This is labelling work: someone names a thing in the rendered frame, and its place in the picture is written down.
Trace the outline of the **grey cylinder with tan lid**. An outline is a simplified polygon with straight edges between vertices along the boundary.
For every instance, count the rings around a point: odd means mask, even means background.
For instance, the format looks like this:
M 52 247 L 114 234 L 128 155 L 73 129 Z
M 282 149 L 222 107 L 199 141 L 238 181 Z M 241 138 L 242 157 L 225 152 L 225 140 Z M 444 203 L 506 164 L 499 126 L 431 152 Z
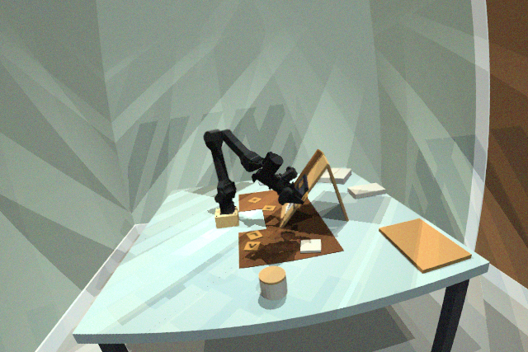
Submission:
M 285 269 L 279 266 L 268 266 L 258 274 L 262 296 L 268 300 L 283 298 L 287 292 Z

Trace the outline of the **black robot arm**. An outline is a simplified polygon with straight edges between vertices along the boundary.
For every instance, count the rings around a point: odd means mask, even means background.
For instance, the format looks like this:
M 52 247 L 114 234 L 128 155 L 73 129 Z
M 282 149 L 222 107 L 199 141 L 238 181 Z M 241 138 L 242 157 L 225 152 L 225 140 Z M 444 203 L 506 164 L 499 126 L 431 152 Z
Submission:
M 248 150 L 231 132 L 230 129 L 212 129 L 205 131 L 203 138 L 205 145 L 210 149 L 214 160 L 214 166 L 217 173 L 219 183 L 217 185 L 217 195 L 214 200 L 215 203 L 219 204 L 220 213 L 222 214 L 233 214 L 235 211 L 235 203 L 233 198 L 236 194 L 236 188 L 234 182 L 232 182 L 226 170 L 224 163 L 224 157 L 222 153 L 223 141 L 235 152 L 240 158 L 240 162 L 244 169 L 248 172 L 257 171 L 252 174 L 252 182 L 256 180 L 260 181 L 264 185 L 268 185 L 274 174 L 283 164 L 283 158 L 273 152 L 268 152 L 266 157 L 263 158 L 257 153 Z M 260 169 L 261 168 L 261 169 Z M 295 168 L 288 166 L 286 172 L 282 175 L 279 173 L 278 176 L 280 182 L 284 185 L 288 185 L 288 182 L 296 179 L 298 173 Z

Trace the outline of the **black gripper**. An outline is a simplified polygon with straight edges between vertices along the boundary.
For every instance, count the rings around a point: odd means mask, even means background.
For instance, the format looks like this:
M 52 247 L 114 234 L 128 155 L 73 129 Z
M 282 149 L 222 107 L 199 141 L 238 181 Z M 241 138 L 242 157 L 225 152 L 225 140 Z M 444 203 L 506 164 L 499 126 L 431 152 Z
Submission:
M 278 174 L 274 174 L 267 187 L 269 187 L 268 190 L 274 190 L 279 195 L 279 203 L 282 205 L 286 203 L 304 204 L 304 201 L 301 199 L 303 196 L 295 188 L 294 182 L 288 182 L 288 185 L 286 183 L 283 185 L 278 176 Z

